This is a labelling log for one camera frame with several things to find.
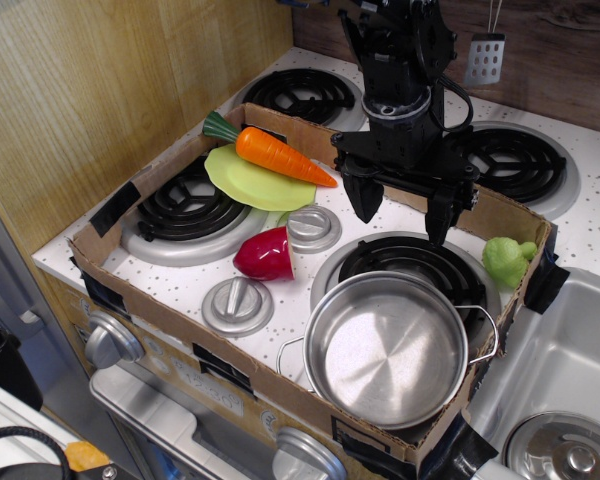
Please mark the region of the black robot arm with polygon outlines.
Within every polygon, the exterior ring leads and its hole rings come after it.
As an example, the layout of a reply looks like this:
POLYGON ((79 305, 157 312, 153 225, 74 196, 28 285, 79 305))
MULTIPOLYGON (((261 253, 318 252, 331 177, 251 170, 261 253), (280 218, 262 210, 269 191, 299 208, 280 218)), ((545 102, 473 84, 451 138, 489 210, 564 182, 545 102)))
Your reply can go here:
POLYGON ((477 202, 479 173, 445 143, 466 130, 444 124, 444 94, 466 92, 445 70, 455 59, 456 35, 437 1, 347 1, 339 9, 345 37, 363 76, 366 131, 336 133, 337 171, 357 217, 369 222, 391 187, 425 198, 425 230, 445 242, 477 202))

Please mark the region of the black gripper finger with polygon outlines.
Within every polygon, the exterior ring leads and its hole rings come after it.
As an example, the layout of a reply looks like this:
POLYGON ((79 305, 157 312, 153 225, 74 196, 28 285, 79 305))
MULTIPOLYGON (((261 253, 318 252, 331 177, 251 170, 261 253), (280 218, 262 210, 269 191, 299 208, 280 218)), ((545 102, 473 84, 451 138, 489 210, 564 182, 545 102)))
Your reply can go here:
POLYGON ((384 186, 376 181, 374 170, 342 167, 340 174, 354 213, 368 224, 383 201, 384 186))
POLYGON ((440 187, 427 200, 425 228, 432 245, 441 246, 445 242, 448 230, 456 225, 463 210, 462 198, 452 187, 440 187))

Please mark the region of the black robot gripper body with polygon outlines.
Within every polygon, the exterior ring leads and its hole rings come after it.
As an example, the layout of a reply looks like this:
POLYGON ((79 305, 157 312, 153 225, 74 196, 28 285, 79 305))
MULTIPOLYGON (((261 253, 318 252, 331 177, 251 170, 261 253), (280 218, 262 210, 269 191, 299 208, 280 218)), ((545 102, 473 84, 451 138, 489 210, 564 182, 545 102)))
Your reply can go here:
POLYGON ((336 170, 374 170, 384 188, 412 193, 426 202, 440 187, 452 187, 464 210, 473 209, 478 174, 445 144, 444 135, 454 130, 444 125, 444 93, 442 85, 427 86, 401 104, 366 92, 362 106, 369 129, 331 137, 338 152, 336 170))

